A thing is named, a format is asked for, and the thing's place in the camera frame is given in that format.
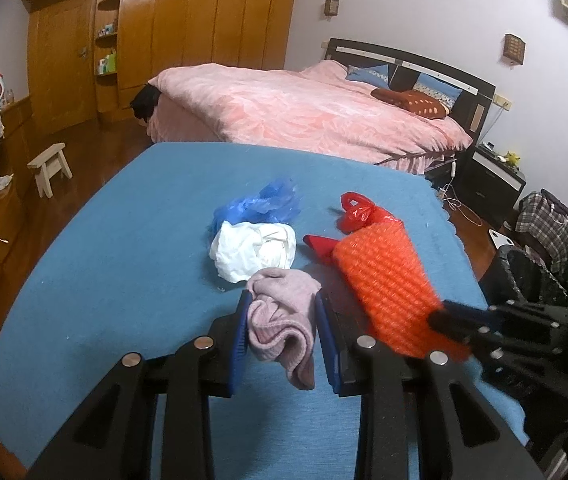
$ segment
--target pillow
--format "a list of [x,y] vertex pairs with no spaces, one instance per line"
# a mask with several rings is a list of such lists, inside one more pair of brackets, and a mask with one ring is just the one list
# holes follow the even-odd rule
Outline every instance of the pillow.
[[376,88],[370,94],[375,99],[379,99],[379,101],[395,105],[427,119],[443,119],[447,115],[446,107],[443,104],[437,99],[417,90],[396,92],[394,90]]
[[393,65],[392,72],[389,74],[389,66],[387,64],[369,68],[349,66],[349,74],[346,76],[346,80],[368,83],[377,88],[388,88],[388,81],[393,77],[395,70],[397,70],[397,67]]
[[430,95],[432,98],[446,105],[448,110],[452,110],[454,102],[457,101],[457,98],[463,91],[461,88],[444,83],[442,80],[428,74],[419,74],[419,78],[413,90]]

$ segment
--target black headboard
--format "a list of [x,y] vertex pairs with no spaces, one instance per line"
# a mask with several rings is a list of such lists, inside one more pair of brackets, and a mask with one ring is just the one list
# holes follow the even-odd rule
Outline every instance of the black headboard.
[[461,88],[464,91],[452,107],[450,116],[475,142],[486,121],[488,108],[495,94],[494,85],[474,75],[433,59],[387,46],[332,38],[326,49],[325,59],[334,59],[345,66],[362,68],[379,66],[383,63],[398,65],[395,75],[389,82],[391,90],[398,92],[412,89],[422,72]]

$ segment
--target blue plastic bag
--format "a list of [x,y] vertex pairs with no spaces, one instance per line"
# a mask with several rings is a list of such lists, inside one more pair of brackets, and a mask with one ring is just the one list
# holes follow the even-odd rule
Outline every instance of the blue plastic bag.
[[231,225],[241,222],[290,224],[299,212],[299,197],[293,181],[280,179],[268,184],[259,195],[238,198],[215,209],[210,229],[215,236],[225,220]]

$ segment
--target small wooden stool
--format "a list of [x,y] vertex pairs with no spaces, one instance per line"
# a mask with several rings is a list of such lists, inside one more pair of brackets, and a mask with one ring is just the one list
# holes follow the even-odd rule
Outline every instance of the small wooden stool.
[[58,171],[61,171],[67,178],[73,177],[71,168],[68,167],[62,151],[65,147],[64,142],[53,144],[28,163],[28,167],[32,170],[40,170],[35,175],[35,182],[38,185],[40,197],[43,194],[46,194],[48,198],[53,196],[53,190],[50,188],[50,178]]

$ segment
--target pink sock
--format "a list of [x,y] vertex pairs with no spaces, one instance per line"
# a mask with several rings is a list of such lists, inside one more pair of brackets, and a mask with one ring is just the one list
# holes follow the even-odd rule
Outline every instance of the pink sock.
[[315,387],[315,294],[321,285],[302,270],[262,269],[246,289],[251,348],[260,361],[278,361],[288,381],[300,390]]

